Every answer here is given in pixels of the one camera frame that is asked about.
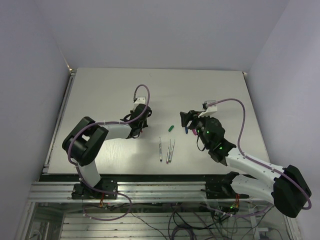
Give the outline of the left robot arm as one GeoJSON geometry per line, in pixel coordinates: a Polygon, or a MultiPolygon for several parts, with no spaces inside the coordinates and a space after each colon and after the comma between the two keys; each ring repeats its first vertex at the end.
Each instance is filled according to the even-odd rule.
{"type": "Polygon", "coordinates": [[[147,118],[151,115],[151,108],[140,103],[119,122],[107,122],[104,126],[86,116],[64,139],[62,149],[78,169],[80,181],[85,185],[84,192],[89,198],[98,198],[104,189],[95,163],[103,143],[113,139],[138,138],[148,126],[147,118]]]}

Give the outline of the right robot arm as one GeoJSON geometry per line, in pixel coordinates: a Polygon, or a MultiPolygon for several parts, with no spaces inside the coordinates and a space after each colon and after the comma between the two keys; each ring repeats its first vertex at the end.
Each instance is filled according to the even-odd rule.
{"type": "Polygon", "coordinates": [[[312,193],[300,170],[255,159],[225,139],[220,121],[203,111],[180,112],[181,125],[197,132],[197,140],[215,162],[244,172],[228,173],[220,192],[226,198],[236,194],[253,196],[273,204],[283,215],[296,218],[312,193]]]}

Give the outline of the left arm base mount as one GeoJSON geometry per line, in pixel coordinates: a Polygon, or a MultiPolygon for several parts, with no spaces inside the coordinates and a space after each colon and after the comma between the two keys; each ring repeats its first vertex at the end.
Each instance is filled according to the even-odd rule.
{"type": "Polygon", "coordinates": [[[115,200],[118,192],[118,185],[111,179],[101,179],[94,187],[88,187],[83,182],[73,186],[71,193],[72,200],[115,200]]]}

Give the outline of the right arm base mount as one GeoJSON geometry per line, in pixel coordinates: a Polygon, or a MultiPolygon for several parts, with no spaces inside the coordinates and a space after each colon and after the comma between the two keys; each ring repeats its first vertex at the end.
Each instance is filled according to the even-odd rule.
{"type": "Polygon", "coordinates": [[[205,193],[207,199],[235,199],[237,193],[231,187],[238,172],[231,171],[226,175],[214,175],[207,181],[200,191],[205,193]]]}

